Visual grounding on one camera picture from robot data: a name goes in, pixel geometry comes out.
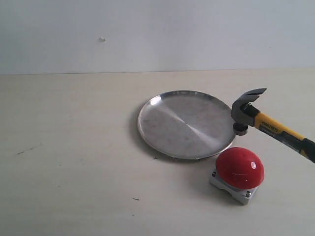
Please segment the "black yellow claw hammer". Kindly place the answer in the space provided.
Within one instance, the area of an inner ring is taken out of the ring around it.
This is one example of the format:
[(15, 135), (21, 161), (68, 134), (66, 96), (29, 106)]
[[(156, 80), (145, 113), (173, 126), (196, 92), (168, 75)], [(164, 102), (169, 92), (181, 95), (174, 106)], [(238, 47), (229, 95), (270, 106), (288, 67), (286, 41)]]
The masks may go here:
[(254, 127), (314, 162), (315, 143), (312, 140), (265, 115), (252, 105), (266, 90), (257, 88), (247, 91), (234, 101), (231, 108), (234, 133), (244, 136), (249, 127)]

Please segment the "red dome push button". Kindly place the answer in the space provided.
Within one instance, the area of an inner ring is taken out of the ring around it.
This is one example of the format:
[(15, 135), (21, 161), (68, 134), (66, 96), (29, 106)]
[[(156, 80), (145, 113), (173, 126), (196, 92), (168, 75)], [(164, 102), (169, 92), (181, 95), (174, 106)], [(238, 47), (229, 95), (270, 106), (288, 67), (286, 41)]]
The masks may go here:
[(253, 189), (265, 178), (260, 158), (243, 147), (231, 147), (216, 159), (216, 170), (224, 182), (238, 189)]

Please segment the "grey button base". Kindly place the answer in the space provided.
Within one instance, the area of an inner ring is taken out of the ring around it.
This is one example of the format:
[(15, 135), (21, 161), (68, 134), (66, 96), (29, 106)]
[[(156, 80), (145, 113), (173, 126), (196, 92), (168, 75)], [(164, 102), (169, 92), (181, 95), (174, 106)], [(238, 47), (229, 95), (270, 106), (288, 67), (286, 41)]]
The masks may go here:
[(258, 187), (251, 188), (251, 189), (240, 189), (233, 187), (229, 185), (227, 182), (225, 182), (220, 176), (219, 173), (217, 172), (217, 169), (214, 168), (212, 171), (209, 182), (215, 186), (216, 188), (220, 190), (224, 190), (227, 193), (229, 193), (235, 200), (240, 202), (243, 205), (247, 205), (253, 196), (255, 195), (256, 191), (258, 190)]

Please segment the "round steel plate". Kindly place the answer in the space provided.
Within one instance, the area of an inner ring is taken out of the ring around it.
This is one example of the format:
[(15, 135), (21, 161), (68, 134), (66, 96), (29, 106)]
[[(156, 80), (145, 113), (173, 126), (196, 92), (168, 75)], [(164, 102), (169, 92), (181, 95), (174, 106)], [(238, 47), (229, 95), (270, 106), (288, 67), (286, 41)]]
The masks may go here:
[(137, 118), (138, 132), (152, 149), (183, 160), (200, 160), (229, 148), (236, 134), (231, 108), (193, 90), (173, 90), (148, 100)]

